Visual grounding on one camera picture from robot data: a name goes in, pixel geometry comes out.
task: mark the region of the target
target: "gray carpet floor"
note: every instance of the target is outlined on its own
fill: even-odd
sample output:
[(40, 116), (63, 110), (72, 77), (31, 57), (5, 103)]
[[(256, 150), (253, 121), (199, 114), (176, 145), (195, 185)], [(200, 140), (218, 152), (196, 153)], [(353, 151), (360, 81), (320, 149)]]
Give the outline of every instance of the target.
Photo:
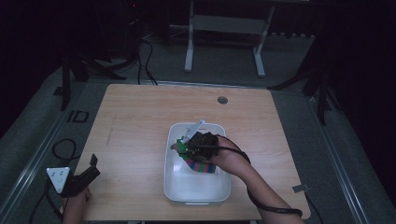
[[(192, 72), (185, 73), (187, 48), (183, 41), (181, 44), (180, 41), (165, 44), (153, 36), (147, 40), (153, 46), (148, 67), (160, 84), (210, 84), (263, 89), (294, 76), (312, 43), (312, 39), (304, 37), (268, 37), (262, 53), (267, 76), (260, 78), (256, 75), (251, 48), (214, 47), (198, 41)], [(149, 56), (149, 45), (142, 46), (141, 54), (143, 60)], [(61, 85), (61, 70), (47, 78), (0, 140), (1, 220), (5, 223), (28, 222), (35, 203), (44, 191), (45, 169), (59, 163), (50, 153), (50, 148), (59, 140), (71, 138), (77, 143), (77, 154), (82, 151), (107, 85), (115, 82), (136, 83), (137, 66), (119, 71), (119, 74), (127, 80), (115, 81), (92, 75), (88, 83), (73, 81), (73, 100), (64, 112), (59, 111), (61, 97), (52, 95), (55, 88)], [(150, 84), (144, 73), (142, 83)], [(310, 188), (306, 195), (318, 209), (324, 223), (396, 223), (395, 209), (379, 184), (346, 116), (330, 105), (332, 110), (326, 111), (325, 117), (327, 126), (321, 126), (313, 112), (315, 98), (310, 99), (300, 93), (303, 85), (302, 81), (283, 91), (273, 91), (273, 96), (299, 176), (303, 184)], [(89, 112), (87, 122), (67, 122), (72, 110)], [(67, 155), (70, 147), (66, 143), (58, 149)], [(37, 159), (36, 153), (42, 148), (46, 148), (41, 156), (42, 162), (32, 172), (27, 169), (31, 167), (29, 162)], [(347, 186), (339, 175), (339, 168), (334, 165), (334, 155), (342, 163), (349, 181)], [(72, 170), (76, 165), (77, 161), (71, 164)], [(24, 173), (32, 174), (27, 181), (21, 178)], [(26, 182), (22, 187), (21, 180)], [(352, 196), (359, 199), (363, 216), (356, 217), (351, 209), (347, 199), (351, 196), (348, 195), (350, 188), (356, 194)], [(52, 197), (60, 204), (57, 195), (52, 194)], [(306, 223), (319, 223), (312, 206), (311, 212), (311, 218)], [(48, 203), (43, 201), (35, 212), (34, 223), (60, 222)], [(112, 223), (125, 222), (115, 220)]]

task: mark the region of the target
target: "wooden table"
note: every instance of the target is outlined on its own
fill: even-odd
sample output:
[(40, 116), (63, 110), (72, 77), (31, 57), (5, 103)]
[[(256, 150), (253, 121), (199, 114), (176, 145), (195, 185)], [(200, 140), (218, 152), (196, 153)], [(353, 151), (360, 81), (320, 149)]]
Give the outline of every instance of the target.
[[(225, 96), (228, 103), (218, 102)], [(267, 90), (110, 85), (99, 108), (76, 174), (98, 158), (86, 220), (261, 219), (246, 186), (232, 177), (231, 196), (218, 206), (187, 206), (163, 191), (170, 127), (178, 122), (221, 125), (249, 155), (252, 165), (292, 207), (310, 211), (272, 95)]]

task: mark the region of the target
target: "multicolored cloth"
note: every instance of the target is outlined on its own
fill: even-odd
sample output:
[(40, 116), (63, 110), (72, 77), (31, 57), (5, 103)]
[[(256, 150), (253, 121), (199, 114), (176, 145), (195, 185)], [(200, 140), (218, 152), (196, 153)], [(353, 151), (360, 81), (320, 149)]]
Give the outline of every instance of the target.
[(177, 142), (171, 146), (178, 156), (181, 157), (189, 167), (196, 172), (214, 174), (216, 171), (216, 165), (207, 162), (194, 161), (187, 156), (187, 146), (181, 142), (182, 139), (177, 139)]

